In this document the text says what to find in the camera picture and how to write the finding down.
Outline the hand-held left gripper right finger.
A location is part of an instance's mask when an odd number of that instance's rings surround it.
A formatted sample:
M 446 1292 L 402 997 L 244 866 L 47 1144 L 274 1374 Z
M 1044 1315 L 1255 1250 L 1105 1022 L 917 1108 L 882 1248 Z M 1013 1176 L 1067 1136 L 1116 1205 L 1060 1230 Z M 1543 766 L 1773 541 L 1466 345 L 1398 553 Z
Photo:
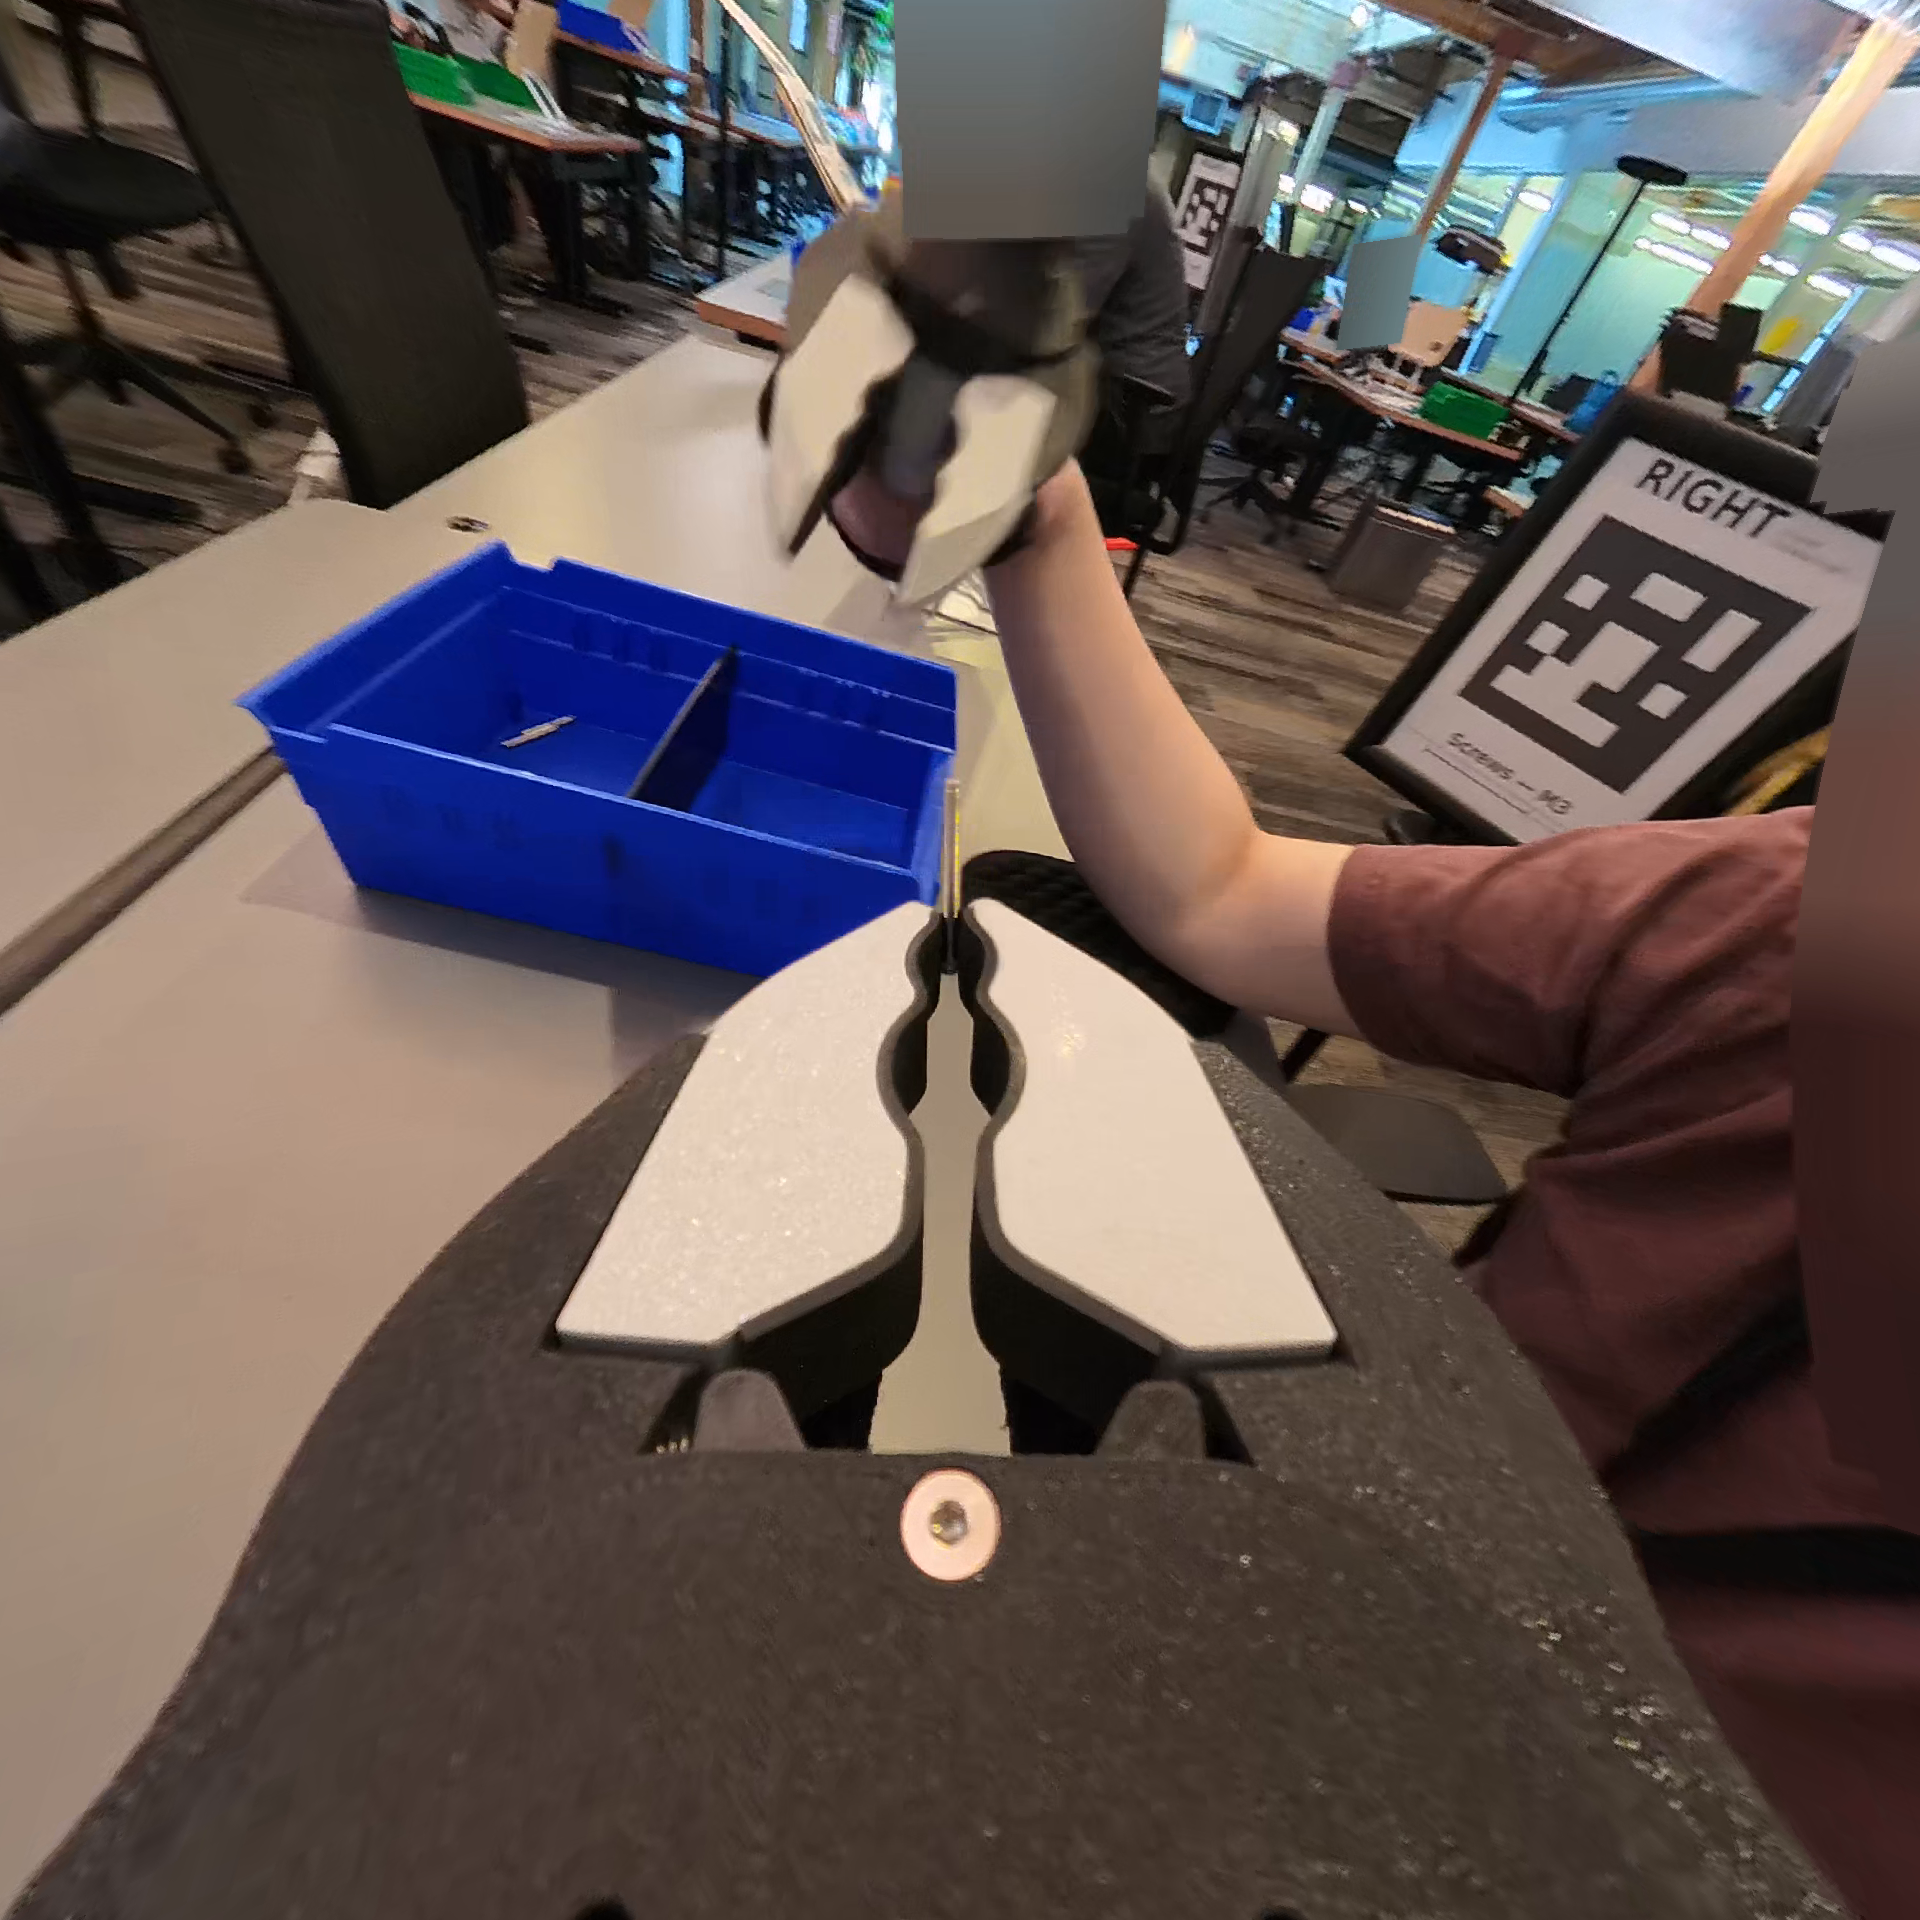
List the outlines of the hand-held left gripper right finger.
M 1326 1364 L 1338 1324 L 1202 1068 L 1126 972 L 1013 902 L 957 929 L 969 1306 L 1013 1445 L 1097 1445 L 1141 1386 Z

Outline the person's right forearm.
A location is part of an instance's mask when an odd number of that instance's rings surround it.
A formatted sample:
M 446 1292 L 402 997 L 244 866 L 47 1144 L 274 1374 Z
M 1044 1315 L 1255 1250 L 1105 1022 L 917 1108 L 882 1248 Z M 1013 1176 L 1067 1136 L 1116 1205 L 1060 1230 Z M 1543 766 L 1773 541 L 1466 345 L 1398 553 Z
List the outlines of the person's right forearm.
M 1147 648 L 1076 465 L 989 566 L 1046 805 L 1090 892 L 1166 969 L 1246 1013 L 1361 1040 L 1330 921 L 1351 849 L 1267 832 Z

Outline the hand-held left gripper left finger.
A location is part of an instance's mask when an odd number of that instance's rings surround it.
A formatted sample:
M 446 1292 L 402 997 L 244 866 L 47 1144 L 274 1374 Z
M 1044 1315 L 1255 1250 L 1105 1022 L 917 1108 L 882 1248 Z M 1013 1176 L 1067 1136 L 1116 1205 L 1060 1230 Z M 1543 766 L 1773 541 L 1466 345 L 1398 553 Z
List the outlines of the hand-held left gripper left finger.
M 922 1315 L 926 1027 L 943 924 L 907 902 L 726 1009 L 559 1308 L 564 1354 L 859 1401 Z

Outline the tall black chair back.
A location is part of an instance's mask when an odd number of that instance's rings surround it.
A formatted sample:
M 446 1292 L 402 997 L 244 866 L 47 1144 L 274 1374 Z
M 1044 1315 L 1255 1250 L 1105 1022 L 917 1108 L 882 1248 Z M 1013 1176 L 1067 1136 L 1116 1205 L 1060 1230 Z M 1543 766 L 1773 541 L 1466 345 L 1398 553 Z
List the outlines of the tall black chair back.
M 268 290 L 354 502 L 518 435 L 522 369 L 364 3 L 132 3 L 142 53 Z

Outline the black floor lamp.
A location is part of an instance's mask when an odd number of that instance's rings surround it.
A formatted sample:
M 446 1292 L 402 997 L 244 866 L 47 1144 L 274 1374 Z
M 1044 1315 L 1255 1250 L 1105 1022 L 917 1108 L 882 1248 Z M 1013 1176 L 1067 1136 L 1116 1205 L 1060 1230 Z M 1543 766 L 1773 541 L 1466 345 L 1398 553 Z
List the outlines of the black floor lamp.
M 1598 246 L 1596 246 L 1591 260 L 1586 262 L 1585 273 L 1579 274 L 1579 278 L 1567 290 L 1567 297 L 1561 301 L 1551 324 L 1548 326 L 1548 332 L 1538 340 L 1535 353 L 1530 356 L 1530 362 L 1527 362 L 1523 376 L 1517 377 L 1516 387 L 1511 389 L 1511 394 L 1509 394 L 1511 400 L 1527 398 L 1530 392 L 1535 387 L 1538 377 L 1545 371 L 1545 362 L 1549 356 L 1549 349 L 1551 349 L 1559 332 L 1567 324 L 1573 312 L 1577 308 L 1577 301 L 1585 297 L 1585 293 L 1593 284 L 1593 277 L 1598 274 L 1602 260 L 1610 257 L 1610 250 L 1618 240 L 1621 228 L 1627 225 L 1627 219 L 1639 209 L 1647 188 L 1650 185 L 1678 188 L 1678 185 L 1690 182 L 1690 171 L 1685 168 L 1678 168 L 1668 160 L 1642 155 L 1642 154 L 1621 154 L 1617 157 L 1617 171 L 1621 174 L 1621 178 L 1630 180 L 1631 188 L 1630 188 L 1626 201 L 1621 203 L 1617 218 L 1606 226 L 1602 240 L 1598 243 Z

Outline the wooden office desk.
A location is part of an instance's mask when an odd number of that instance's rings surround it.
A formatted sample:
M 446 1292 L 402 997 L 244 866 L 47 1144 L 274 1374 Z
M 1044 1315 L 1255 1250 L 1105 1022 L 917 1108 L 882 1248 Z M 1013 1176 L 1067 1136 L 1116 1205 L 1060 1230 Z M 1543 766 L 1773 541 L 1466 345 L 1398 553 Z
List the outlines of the wooden office desk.
M 497 278 L 491 254 L 507 243 L 510 196 L 518 193 L 548 262 L 548 277 L 534 288 L 604 318 L 630 315 L 627 305 L 589 288 L 583 189 L 636 194 L 629 237 L 644 254 L 651 154 L 642 137 L 578 128 L 566 116 L 517 113 L 489 99 L 452 102 L 415 89 L 407 97 L 430 128 L 428 146 L 489 282 Z

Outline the dark bin divider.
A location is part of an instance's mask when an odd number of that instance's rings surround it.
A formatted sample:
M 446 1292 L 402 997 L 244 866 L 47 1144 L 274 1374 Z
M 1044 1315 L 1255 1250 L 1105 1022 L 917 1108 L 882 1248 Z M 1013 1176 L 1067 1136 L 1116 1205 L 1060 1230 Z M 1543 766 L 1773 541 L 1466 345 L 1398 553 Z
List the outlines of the dark bin divider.
M 695 809 L 730 748 L 735 672 L 739 649 L 730 644 L 662 731 L 630 782 L 629 801 L 674 811 Z

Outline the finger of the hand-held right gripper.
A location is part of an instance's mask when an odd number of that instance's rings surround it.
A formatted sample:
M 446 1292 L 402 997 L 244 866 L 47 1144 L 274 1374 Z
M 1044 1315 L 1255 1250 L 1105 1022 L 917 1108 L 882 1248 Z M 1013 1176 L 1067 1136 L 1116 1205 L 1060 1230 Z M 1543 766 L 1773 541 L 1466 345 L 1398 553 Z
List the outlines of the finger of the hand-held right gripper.
M 1004 376 L 915 353 L 895 381 L 895 491 L 918 509 L 899 601 L 931 606 L 983 569 L 1076 452 L 1095 406 L 1090 347 Z
M 834 225 L 790 268 L 785 347 L 761 387 L 765 509 L 790 555 L 830 526 L 826 502 L 849 469 L 879 458 L 917 345 L 894 297 L 902 262 L 901 226 Z

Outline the black office chair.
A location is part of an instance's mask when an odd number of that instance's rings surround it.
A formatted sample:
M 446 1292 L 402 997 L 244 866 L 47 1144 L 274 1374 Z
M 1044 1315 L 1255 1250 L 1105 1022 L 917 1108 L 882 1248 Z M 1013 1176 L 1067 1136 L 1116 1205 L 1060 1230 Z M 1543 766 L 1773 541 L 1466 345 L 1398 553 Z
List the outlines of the black office chair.
M 1220 260 L 1220 294 L 1209 294 L 1194 356 L 1191 405 L 1180 445 L 1167 467 L 1167 506 L 1174 509 L 1171 545 L 1180 546 L 1194 523 L 1202 465 L 1219 428 L 1246 385 L 1269 364 L 1279 336 L 1307 301 L 1324 266 L 1311 257 L 1278 251 L 1234 236 L 1234 259 Z
M 34 250 L 52 259 L 67 290 L 73 326 L 17 345 L 17 362 L 41 372 L 34 398 L 58 406 L 68 394 L 94 389 L 117 405 L 131 392 L 205 429 L 219 467 L 252 473 L 239 433 L 180 392 L 187 379 L 244 405 L 253 426 L 274 426 L 270 387 L 250 376 L 221 372 L 166 353 L 117 338 L 90 300 L 81 260 L 90 259 L 103 288 L 134 300 L 118 284 L 117 246 L 201 225 L 215 211 L 204 180 L 182 164 L 105 136 L 43 128 L 22 113 L 3 109 L 3 237 L 5 251 Z

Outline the person's right hand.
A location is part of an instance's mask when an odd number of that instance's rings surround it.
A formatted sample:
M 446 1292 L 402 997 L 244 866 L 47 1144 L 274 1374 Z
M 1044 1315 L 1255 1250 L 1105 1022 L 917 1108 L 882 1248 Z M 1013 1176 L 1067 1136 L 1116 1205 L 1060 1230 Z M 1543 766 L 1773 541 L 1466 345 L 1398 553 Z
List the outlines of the person's right hand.
M 857 564 L 886 586 L 901 586 L 934 497 L 931 482 L 895 485 L 882 460 L 866 452 L 834 488 L 826 518 Z

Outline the blue divided parts bin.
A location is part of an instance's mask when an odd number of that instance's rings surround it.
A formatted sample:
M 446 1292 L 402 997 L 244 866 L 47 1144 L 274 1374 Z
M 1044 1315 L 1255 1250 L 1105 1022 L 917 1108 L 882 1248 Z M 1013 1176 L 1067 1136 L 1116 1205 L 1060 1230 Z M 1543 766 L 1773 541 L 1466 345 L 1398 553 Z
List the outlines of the blue divided parts bin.
M 693 811 L 627 797 L 734 644 L 726 755 Z M 771 976 L 940 894 L 946 664 L 489 545 L 255 684 L 354 885 Z M 506 736 L 575 725 L 523 752 Z

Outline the hanging marker sign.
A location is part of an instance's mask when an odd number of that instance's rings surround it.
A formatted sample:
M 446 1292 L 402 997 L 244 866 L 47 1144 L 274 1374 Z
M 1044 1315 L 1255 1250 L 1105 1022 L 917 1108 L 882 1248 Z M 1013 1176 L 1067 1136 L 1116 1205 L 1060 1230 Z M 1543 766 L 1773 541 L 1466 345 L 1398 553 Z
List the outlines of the hanging marker sign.
M 1173 203 L 1173 230 L 1183 259 L 1183 286 L 1201 294 L 1209 286 L 1242 180 L 1233 155 L 1195 150 L 1188 157 L 1180 200 Z

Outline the grey trash bin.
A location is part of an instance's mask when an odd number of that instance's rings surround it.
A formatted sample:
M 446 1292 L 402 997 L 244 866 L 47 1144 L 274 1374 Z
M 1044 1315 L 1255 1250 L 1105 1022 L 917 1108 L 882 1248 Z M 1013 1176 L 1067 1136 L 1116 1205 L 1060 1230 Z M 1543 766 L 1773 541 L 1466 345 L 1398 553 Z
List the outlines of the grey trash bin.
M 1454 541 L 1444 517 L 1369 491 L 1326 562 L 1329 589 L 1340 601 L 1401 614 Z

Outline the framed marker sign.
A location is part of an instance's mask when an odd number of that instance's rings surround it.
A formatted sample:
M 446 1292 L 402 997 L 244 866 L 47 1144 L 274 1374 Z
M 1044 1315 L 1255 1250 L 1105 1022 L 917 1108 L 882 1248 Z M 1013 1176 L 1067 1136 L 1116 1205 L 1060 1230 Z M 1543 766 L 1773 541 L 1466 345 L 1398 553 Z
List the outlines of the framed marker sign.
M 1833 715 L 1889 532 L 1818 460 L 1622 394 L 1343 748 L 1454 845 L 1709 818 Z

